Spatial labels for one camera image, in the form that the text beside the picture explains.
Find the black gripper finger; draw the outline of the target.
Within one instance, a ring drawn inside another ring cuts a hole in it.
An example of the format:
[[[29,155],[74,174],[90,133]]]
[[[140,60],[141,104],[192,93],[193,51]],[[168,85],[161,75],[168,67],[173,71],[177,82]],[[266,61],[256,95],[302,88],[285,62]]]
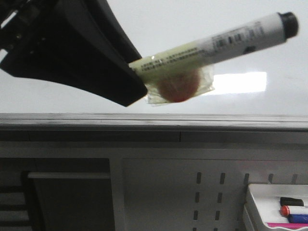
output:
[[[131,63],[141,58],[106,0],[86,0],[84,3],[111,47],[126,63]]]

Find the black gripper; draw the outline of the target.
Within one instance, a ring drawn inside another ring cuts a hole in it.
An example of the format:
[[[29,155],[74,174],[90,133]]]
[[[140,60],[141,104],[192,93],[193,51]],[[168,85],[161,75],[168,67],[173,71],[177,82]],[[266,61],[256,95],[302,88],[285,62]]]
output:
[[[147,94],[111,47],[85,0],[2,0],[1,69],[13,77],[68,85],[129,106]]]

